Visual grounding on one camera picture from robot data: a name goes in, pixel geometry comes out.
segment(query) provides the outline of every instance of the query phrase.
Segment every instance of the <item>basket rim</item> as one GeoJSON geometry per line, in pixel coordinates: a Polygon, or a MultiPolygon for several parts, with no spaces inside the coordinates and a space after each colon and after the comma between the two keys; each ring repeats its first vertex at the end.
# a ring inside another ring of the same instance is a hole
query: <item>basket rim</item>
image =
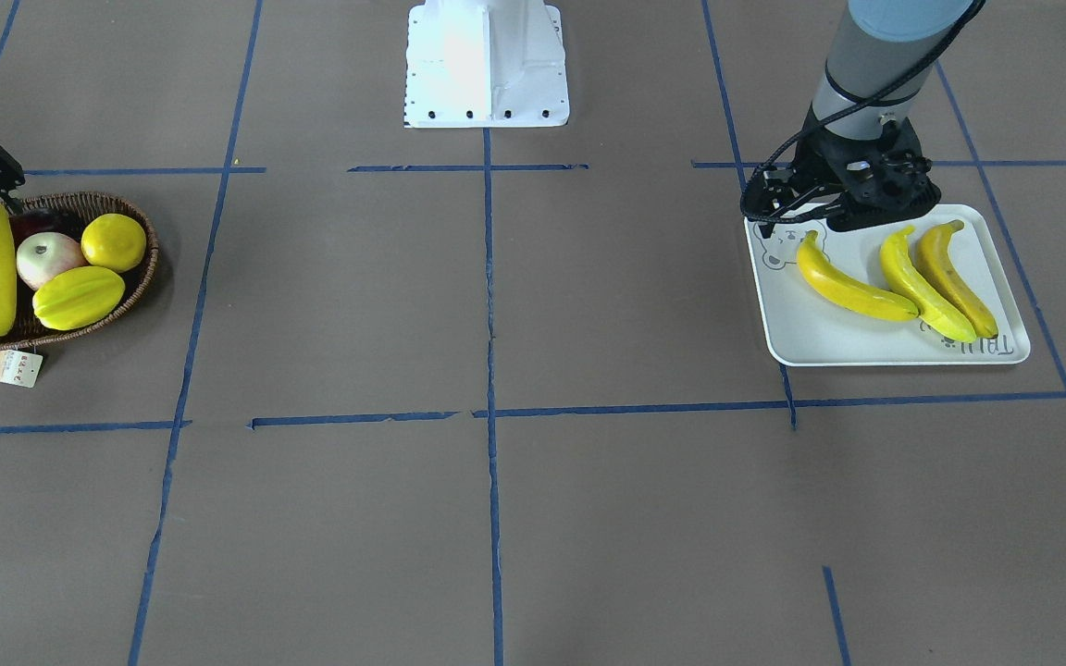
{"type": "Polygon", "coordinates": [[[147,287],[152,281],[154,275],[156,275],[156,269],[159,264],[159,235],[156,232],[154,225],[150,223],[149,216],[142,208],[130,201],[130,199],[113,193],[101,193],[101,191],[85,190],[76,191],[76,193],[38,194],[35,195],[35,197],[20,199],[18,202],[21,204],[25,210],[32,210],[33,208],[39,207],[59,207],[62,202],[67,202],[77,198],[101,199],[111,204],[122,204],[123,207],[129,207],[132,211],[136,212],[135,220],[139,224],[143,225],[144,231],[147,233],[147,253],[145,253],[144,257],[145,269],[143,271],[143,275],[141,275],[139,279],[139,283],[136,283],[134,291],[131,292],[131,294],[124,299],[122,304],[118,304],[108,315],[93,322],[93,324],[76,328],[74,330],[55,330],[55,332],[43,334],[43,336],[32,336],[21,340],[1,341],[0,351],[26,350],[35,348],[42,345],[51,345],[55,344],[55,342],[72,340],[101,329],[107,325],[113,324],[114,321],[126,314],[126,312],[129,312],[130,308],[134,307],[134,304],[143,297],[145,290],[147,290],[147,287]]]}

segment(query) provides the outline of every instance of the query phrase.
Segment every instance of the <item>banana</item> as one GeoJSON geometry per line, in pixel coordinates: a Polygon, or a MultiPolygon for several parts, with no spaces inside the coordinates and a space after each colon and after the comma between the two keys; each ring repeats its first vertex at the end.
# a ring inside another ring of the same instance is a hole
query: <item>banana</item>
{"type": "Polygon", "coordinates": [[[973,294],[949,258],[949,242],[953,233],[962,228],[965,228],[965,223],[954,220],[923,232],[923,238],[916,245],[916,265],[923,278],[968,318],[979,338],[998,338],[998,321],[994,319],[994,312],[989,312],[978,294],[973,294]]]}
{"type": "Polygon", "coordinates": [[[912,299],[919,306],[919,316],[923,322],[944,338],[958,342],[976,341],[978,332],[968,318],[944,299],[910,262],[907,235],[912,231],[916,228],[907,225],[888,235],[879,248],[879,265],[891,291],[912,299]]]}
{"type": "Polygon", "coordinates": [[[829,263],[817,245],[817,231],[805,233],[796,248],[796,266],[812,290],[850,311],[887,321],[910,321],[919,316],[912,300],[858,281],[829,263]]]}

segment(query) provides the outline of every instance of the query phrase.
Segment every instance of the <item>tray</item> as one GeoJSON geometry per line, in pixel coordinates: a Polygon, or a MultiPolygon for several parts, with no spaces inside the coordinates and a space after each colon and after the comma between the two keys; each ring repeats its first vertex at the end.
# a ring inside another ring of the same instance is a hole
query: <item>tray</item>
{"type": "Polygon", "coordinates": [[[126,291],[123,292],[122,304],[118,304],[117,307],[114,308],[114,311],[110,312],[101,321],[94,322],[94,324],[90,324],[88,326],[77,328],[75,330],[52,330],[50,328],[45,328],[41,322],[35,319],[34,312],[32,312],[32,291],[29,290],[22,281],[18,282],[18,307],[16,322],[14,322],[12,329],[5,334],[4,337],[0,338],[0,351],[37,347],[41,345],[52,344],[52,342],[63,342],[65,340],[71,340],[72,338],[86,336],[86,334],[92,334],[94,330],[98,330],[113,324],[114,321],[126,314],[126,312],[129,311],[131,307],[134,307],[134,304],[143,297],[145,290],[147,290],[154,275],[156,275],[156,266],[159,263],[159,239],[156,235],[156,230],[154,230],[148,216],[145,215],[143,211],[140,211],[134,204],[131,204],[122,197],[115,197],[114,194],[106,193],[46,194],[42,195],[42,197],[22,199],[20,204],[25,210],[51,208],[52,210],[71,212],[71,214],[75,214],[77,218],[81,221],[81,228],[77,228],[77,230],[75,230],[76,232],[72,234],[72,237],[77,240],[80,240],[81,231],[84,230],[84,227],[90,222],[96,220],[97,215],[130,215],[139,222],[139,224],[143,225],[145,232],[147,232],[147,254],[145,254],[143,261],[140,262],[135,269],[128,270],[126,273],[123,273],[123,280],[126,282],[126,291]]]}
{"type": "Polygon", "coordinates": [[[830,231],[824,221],[784,224],[766,241],[756,223],[744,220],[744,229],[768,348],[786,366],[1006,366],[1023,362],[1031,354],[1028,329],[989,227],[971,207],[938,206],[922,218],[859,231],[830,231]],[[886,237],[910,224],[915,244],[927,228],[953,220],[965,221],[949,248],[953,265],[994,312],[998,338],[965,344],[940,336],[919,319],[891,322],[850,312],[817,294],[796,267],[796,245],[805,231],[815,228],[834,265],[863,282],[886,287],[879,266],[879,245],[886,237]]]}

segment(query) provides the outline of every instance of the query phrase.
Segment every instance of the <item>yellow lemon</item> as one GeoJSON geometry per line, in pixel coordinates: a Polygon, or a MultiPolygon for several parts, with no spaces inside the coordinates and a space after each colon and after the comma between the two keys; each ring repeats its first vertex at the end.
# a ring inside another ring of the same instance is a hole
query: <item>yellow lemon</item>
{"type": "Polygon", "coordinates": [[[147,232],[132,216],[103,214],[81,233],[81,253],[93,265],[126,273],[143,261],[147,232]]]}

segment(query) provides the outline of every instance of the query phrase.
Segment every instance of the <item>wire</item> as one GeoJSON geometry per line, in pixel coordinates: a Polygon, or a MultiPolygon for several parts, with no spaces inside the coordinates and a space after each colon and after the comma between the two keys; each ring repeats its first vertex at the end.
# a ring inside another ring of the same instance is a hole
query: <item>wire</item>
{"type": "MultiPolygon", "coordinates": [[[[837,123],[838,119],[846,117],[851,114],[856,114],[858,111],[867,109],[867,107],[876,104],[877,101],[883,101],[884,97],[891,95],[895,92],[895,90],[904,87],[904,85],[907,84],[907,81],[914,80],[921,71],[926,70],[927,67],[932,67],[932,63],[935,63],[936,60],[939,59],[940,54],[943,53],[943,50],[951,46],[952,40],[960,34],[960,30],[964,29],[965,26],[973,19],[973,17],[978,16],[978,13],[981,12],[982,7],[985,7],[985,0],[973,0],[972,4],[969,4],[969,9],[965,10],[964,14],[960,14],[960,17],[957,18],[956,22],[953,22],[949,32],[940,38],[940,42],[936,43],[936,46],[932,46],[932,49],[927,53],[923,54],[922,59],[918,60],[911,67],[907,68],[907,71],[901,74],[898,79],[891,81],[891,83],[879,90],[879,92],[867,97],[866,100],[858,101],[852,107],[846,107],[846,109],[838,111],[838,113],[829,114],[829,116],[826,116],[824,119],[821,119],[821,121],[818,121],[817,125],[805,127],[803,130],[797,131],[794,135],[791,135],[788,141],[784,141],[781,147],[775,148],[775,152],[773,152],[773,155],[771,155],[764,163],[758,164],[756,168],[754,168],[752,172],[752,178],[747,179],[747,189],[749,189],[749,184],[752,184],[752,182],[755,182],[758,178],[762,177],[763,172],[774,167],[775,161],[779,159],[779,157],[784,155],[784,151],[790,148],[792,144],[795,144],[796,141],[805,139],[805,136],[812,134],[813,131],[824,130],[825,127],[837,123]]],[[[824,206],[812,208],[812,210],[804,212],[804,214],[796,214],[792,216],[752,214],[752,211],[748,211],[746,206],[747,189],[744,189],[743,194],[740,196],[740,211],[742,214],[747,216],[747,218],[764,224],[797,224],[801,222],[821,218],[821,216],[824,216],[824,210],[830,205],[824,204],[824,206]]]]}

